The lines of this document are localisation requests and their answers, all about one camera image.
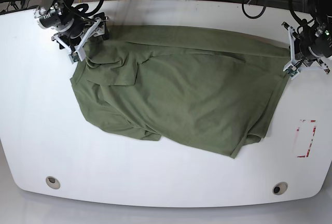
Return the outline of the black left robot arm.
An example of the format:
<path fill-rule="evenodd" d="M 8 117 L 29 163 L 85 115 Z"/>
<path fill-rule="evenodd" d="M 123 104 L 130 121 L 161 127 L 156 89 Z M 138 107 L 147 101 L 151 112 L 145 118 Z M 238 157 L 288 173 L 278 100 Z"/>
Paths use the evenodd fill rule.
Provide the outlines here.
<path fill-rule="evenodd" d="M 327 67 L 322 58 L 331 58 L 331 0 L 307 0 L 311 20 L 300 18 L 294 11 L 293 0 L 288 0 L 288 9 L 298 27 L 286 22 L 282 26 L 288 31 L 291 61 L 286 67 Z"/>

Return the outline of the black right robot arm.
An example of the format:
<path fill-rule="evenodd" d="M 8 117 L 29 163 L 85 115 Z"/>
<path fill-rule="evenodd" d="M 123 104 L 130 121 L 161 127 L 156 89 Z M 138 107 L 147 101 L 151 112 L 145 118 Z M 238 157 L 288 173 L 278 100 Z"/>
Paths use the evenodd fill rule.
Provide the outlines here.
<path fill-rule="evenodd" d="M 99 0 L 97 6 L 89 11 L 86 3 L 73 6 L 74 0 L 41 0 L 34 12 L 34 18 L 42 29 L 54 29 L 59 38 L 67 45 L 77 45 L 83 39 L 88 29 L 97 22 L 92 36 L 102 36 L 109 39 L 105 13 L 99 12 L 104 0 Z"/>

